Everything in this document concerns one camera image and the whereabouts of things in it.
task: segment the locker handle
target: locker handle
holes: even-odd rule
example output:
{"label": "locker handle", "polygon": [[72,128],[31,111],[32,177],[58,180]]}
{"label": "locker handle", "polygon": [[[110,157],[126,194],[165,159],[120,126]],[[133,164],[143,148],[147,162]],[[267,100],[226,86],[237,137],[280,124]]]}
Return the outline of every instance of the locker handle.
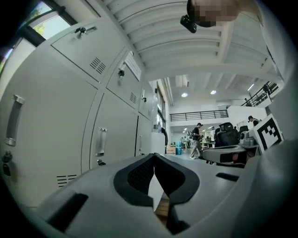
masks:
{"label": "locker handle", "polygon": [[96,157],[104,156],[104,149],[106,146],[106,139],[107,139],[107,132],[108,130],[106,128],[99,127],[98,133],[97,133],[97,152],[95,153]]}
{"label": "locker handle", "polygon": [[140,146],[139,146],[139,151],[142,151],[142,138],[143,138],[143,136],[140,136]]}
{"label": "locker handle", "polygon": [[5,144],[10,146],[16,146],[16,135],[20,120],[20,110],[25,103],[25,100],[18,95],[14,95],[13,100],[14,104],[9,115],[5,139]]}

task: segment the desk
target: desk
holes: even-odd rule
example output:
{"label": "desk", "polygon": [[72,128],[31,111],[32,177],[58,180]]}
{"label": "desk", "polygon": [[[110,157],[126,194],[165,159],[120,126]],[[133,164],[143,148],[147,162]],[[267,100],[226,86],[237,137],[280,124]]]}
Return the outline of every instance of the desk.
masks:
{"label": "desk", "polygon": [[204,150],[205,148],[208,148],[208,144],[212,145],[212,148],[215,148],[215,142],[206,142],[206,141],[202,141],[202,150]]}

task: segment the metal locker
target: metal locker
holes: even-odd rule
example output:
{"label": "metal locker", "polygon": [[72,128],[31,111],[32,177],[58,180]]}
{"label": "metal locker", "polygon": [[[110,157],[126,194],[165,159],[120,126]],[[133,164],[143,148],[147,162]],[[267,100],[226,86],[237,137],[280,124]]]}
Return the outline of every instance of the metal locker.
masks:
{"label": "metal locker", "polygon": [[136,135],[135,156],[151,152],[152,123],[146,117],[139,115]]}
{"label": "metal locker", "polygon": [[65,60],[34,51],[0,102],[0,157],[7,152],[13,157],[7,163],[11,176],[3,177],[28,207],[81,174],[82,137],[96,89]]}
{"label": "metal locker", "polygon": [[52,46],[102,83],[106,71],[124,48],[124,43],[111,25],[99,20],[73,30]]}
{"label": "metal locker", "polygon": [[110,164],[135,155],[137,115],[121,99],[106,90],[95,120],[90,168],[101,161]]}
{"label": "metal locker", "polygon": [[153,90],[147,80],[143,80],[139,112],[148,119],[151,119],[153,106]]}
{"label": "metal locker", "polygon": [[137,108],[140,100],[141,83],[128,66],[123,64],[123,61],[120,64],[109,80],[107,88],[130,106]]}

